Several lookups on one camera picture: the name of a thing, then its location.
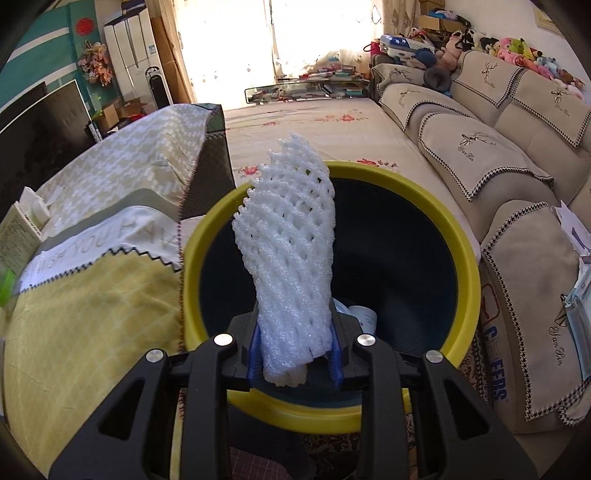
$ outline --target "teal wall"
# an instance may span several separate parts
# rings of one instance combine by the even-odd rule
[[[93,20],[95,29],[89,35],[82,37],[76,33],[76,23],[85,17]],[[70,28],[69,34],[46,41],[6,64],[0,73],[0,108],[35,82],[56,70],[76,63],[84,52],[85,40],[91,44],[100,41],[94,0],[71,2],[43,13],[27,31],[18,47],[64,27]],[[114,85],[114,77],[113,83],[107,87],[101,86],[100,83],[91,85],[84,79],[84,74],[79,67],[75,72],[68,73],[47,85],[47,89],[51,92],[72,79],[77,80],[90,114],[94,113],[90,101],[90,96],[93,93],[100,97],[102,104],[119,95],[119,91]]]

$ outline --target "bed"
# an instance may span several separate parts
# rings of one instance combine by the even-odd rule
[[[226,135],[236,185],[259,174],[269,150],[290,132],[305,136],[325,161],[348,160],[394,171],[439,199],[458,220],[480,260],[468,221],[439,175],[415,144],[370,99],[305,100],[225,112]]]

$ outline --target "sofa cushion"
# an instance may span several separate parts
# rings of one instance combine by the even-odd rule
[[[501,113],[495,129],[554,177],[554,193],[565,203],[574,198],[591,172],[591,157],[583,148],[572,147],[549,124],[514,103]]]
[[[386,87],[392,83],[410,83],[423,86],[425,71],[407,67],[406,65],[391,65],[381,63],[372,68],[372,75],[376,84],[376,101],[382,98]]]
[[[530,421],[570,407],[584,393],[561,300],[577,281],[579,256],[546,203],[517,211],[514,205],[499,209],[481,247],[491,280],[502,292],[501,310],[508,312],[515,415]]]
[[[415,143],[421,120],[428,113],[457,113],[474,118],[469,110],[448,96],[408,83],[389,85],[379,104]]]
[[[430,113],[419,150],[441,175],[481,241],[497,209],[509,200],[557,205],[552,177],[491,127],[459,115]]]
[[[579,217],[587,230],[591,231],[591,177],[587,176],[584,185],[574,196],[569,208]]]
[[[515,79],[523,71],[485,53],[468,51],[460,56],[450,93],[454,100],[492,126],[509,103]]]
[[[542,119],[573,147],[581,143],[591,118],[591,108],[531,70],[517,79],[513,102]]]
[[[512,200],[501,206],[498,218],[509,217],[524,206],[533,205],[523,200]],[[492,225],[496,231],[500,225]],[[515,343],[511,315],[503,300],[503,291],[496,277],[491,278],[484,262],[480,262],[480,326],[485,339],[488,369],[491,377],[492,406],[497,416],[513,434],[549,432],[564,427],[558,413],[552,412],[542,418],[525,421],[518,411],[525,407],[525,386],[522,376],[515,375],[514,358],[510,342]]]

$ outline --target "yellow bucket rim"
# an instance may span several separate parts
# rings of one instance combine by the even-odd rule
[[[478,322],[480,311],[480,276],[470,242],[447,207],[424,188],[402,175],[378,167],[347,161],[329,161],[331,178],[360,180],[394,192],[418,207],[441,233],[452,255],[457,277],[456,315],[440,349],[454,367],[464,360]],[[217,202],[199,223],[184,250],[183,313],[187,350],[197,348],[209,338],[199,302],[203,262],[217,233],[242,205],[245,183]],[[410,396],[402,391],[405,411],[411,411]],[[228,400],[245,413],[271,425],[294,432],[341,434],[361,429],[361,405],[318,408],[279,400],[257,389],[250,392],[228,391]]]

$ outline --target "flat screen tv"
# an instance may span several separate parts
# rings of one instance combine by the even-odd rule
[[[0,131],[0,220],[24,187],[37,190],[88,150],[90,117],[75,80],[52,91]]]

